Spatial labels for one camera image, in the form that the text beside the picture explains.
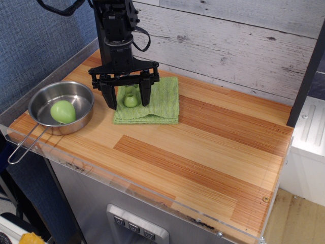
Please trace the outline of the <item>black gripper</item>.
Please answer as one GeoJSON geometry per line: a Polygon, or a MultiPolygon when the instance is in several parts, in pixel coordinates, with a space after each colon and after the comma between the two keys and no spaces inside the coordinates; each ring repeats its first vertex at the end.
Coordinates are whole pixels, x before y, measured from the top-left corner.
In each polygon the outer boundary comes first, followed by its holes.
{"type": "Polygon", "coordinates": [[[150,103],[151,86],[159,81],[159,63],[136,59],[132,43],[108,46],[100,42],[102,65],[91,68],[93,88],[100,89],[109,108],[116,110],[115,86],[139,85],[143,106],[150,103]]]}

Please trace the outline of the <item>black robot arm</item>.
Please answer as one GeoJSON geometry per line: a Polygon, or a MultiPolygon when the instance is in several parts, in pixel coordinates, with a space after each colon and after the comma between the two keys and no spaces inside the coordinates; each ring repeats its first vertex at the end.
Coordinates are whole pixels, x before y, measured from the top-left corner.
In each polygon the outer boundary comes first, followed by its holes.
{"type": "Polygon", "coordinates": [[[92,86],[101,91],[107,105],[116,109],[115,87],[137,84],[143,106],[150,102],[151,87],[159,81],[154,61],[138,60],[133,32],[148,34],[137,26],[138,10],[132,1],[92,1],[102,65],[90,69],[92,86]]]}

